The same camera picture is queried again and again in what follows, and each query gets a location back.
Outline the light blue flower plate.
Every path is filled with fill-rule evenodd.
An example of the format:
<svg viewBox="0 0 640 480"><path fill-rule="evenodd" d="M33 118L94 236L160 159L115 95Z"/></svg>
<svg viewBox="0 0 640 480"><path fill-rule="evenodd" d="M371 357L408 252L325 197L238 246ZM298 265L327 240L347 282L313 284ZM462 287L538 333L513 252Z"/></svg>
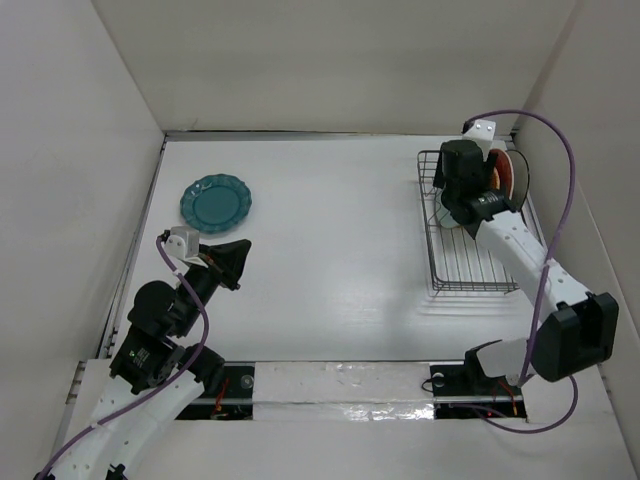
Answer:
<svg viewBox="0 0 640 480"><path fill-rule="evenodd" d="M437 208L436 219L439 226L444 229L453 229L460 226L453 218L451 212L443 204L440 204Z"/></svg>

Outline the dark teal scalloped plate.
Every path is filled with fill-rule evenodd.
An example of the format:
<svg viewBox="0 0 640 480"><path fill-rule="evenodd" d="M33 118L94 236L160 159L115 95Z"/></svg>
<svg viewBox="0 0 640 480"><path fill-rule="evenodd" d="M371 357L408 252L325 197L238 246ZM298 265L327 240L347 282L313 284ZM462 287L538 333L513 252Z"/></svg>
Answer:
<svg viewBox="0 0 640 480"><path fill-rule="evenodd" d="M186 224L200 233L228 232L248 216L252 194L244 181L234 175L207 175L190 184L179 202Z"/></svg>

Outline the red plate blue flower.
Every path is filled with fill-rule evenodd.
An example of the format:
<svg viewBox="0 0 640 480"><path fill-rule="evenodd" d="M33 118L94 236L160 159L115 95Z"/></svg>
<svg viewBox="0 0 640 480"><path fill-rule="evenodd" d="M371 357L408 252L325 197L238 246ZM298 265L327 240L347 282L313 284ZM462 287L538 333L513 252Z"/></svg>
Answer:
<svg viewBox="0 0 640 480"><path fill-rule="evenodd" d="M514 170L509 154L501 149L491 149L490 154L496 157L494 168L500 175L501 187L506 196L511 199L514 191Z"/></svg>

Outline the grey tree plate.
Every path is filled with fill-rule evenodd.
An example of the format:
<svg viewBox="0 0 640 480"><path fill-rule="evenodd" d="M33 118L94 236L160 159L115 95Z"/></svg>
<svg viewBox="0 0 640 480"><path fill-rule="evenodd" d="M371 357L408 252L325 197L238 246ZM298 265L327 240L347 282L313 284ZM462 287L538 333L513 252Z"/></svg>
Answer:
<svg viewBox="0 0 640 480"><path fill-rule="evenodd" d="M506 153L513 167L512 201L521 210L527 200L530 187L530 166L526 156L517 149L508 149Z"/></svg>

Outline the orange woven plate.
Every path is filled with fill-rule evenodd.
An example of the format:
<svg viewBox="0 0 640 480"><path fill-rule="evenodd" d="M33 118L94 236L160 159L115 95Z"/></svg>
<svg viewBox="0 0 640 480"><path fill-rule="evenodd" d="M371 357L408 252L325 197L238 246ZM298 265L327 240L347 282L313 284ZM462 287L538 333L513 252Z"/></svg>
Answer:
<svg viewBox="0 0 640 480"><path fill-rule="evenodd" d="M501 187L501 180L500 180L500 175L499 172L496 168L493 169L492 174L491 174L491 178L490 178L490 188L491 189L495 189L495 190L499 190Z"/></svg>

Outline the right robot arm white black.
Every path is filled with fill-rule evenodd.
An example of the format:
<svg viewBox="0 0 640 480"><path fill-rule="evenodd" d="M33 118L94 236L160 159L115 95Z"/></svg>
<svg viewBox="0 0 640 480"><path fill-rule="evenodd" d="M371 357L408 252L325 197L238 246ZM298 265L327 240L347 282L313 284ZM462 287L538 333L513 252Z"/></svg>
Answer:
<svg viewBox="0 0 640 480"><path fill-rule="evenodd" d="M534 307L528 337L493 341L466 353L470 362L462 368L462 381L474 393L486 392L498 377L518 385L534 375L557 382L608 360L619 315L611 294L595 294L573 278L510 199L491 188L496 159L472 140L446 141L434 177L443 207L506 268Z"/></svg>

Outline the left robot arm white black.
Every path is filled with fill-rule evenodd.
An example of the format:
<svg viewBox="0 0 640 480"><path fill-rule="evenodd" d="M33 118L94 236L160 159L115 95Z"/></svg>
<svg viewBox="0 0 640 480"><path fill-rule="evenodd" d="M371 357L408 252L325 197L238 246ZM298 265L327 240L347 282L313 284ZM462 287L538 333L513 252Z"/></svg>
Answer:
<svg viewBox="0 0 640 480"><path fill-rule="evenodd" d="M155 244L178 283L152 281L137 291L89 424L52 456L39 479L131 479L192 401L224 388L225 361L206 345L206 304L220 288L239 289L252 244L204 245L186 227L164 231Z"/></svg>

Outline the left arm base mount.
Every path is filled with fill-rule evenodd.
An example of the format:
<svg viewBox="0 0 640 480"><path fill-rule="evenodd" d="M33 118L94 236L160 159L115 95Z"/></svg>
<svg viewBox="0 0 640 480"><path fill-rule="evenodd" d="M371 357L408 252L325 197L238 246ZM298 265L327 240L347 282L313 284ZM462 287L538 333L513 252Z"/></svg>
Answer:
<svg viewBox="0 0 640 480"><path fill-rule="evenodd" d="M241 421L253 418L255 364L227 363L217 389L189 404L178 420Z"/></svg>

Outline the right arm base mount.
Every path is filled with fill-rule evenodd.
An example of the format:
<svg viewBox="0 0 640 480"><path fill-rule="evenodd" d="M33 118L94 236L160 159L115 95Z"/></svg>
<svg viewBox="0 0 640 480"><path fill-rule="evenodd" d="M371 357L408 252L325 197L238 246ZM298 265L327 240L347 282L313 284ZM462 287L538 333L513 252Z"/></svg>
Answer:
<svg viewBox="0 0 640 480"><path fill-rule="evenodd" d="M462 363L431 364L421 388L432 395L438 420L527 418L519 388L504 377L472 383Z"/></svg>

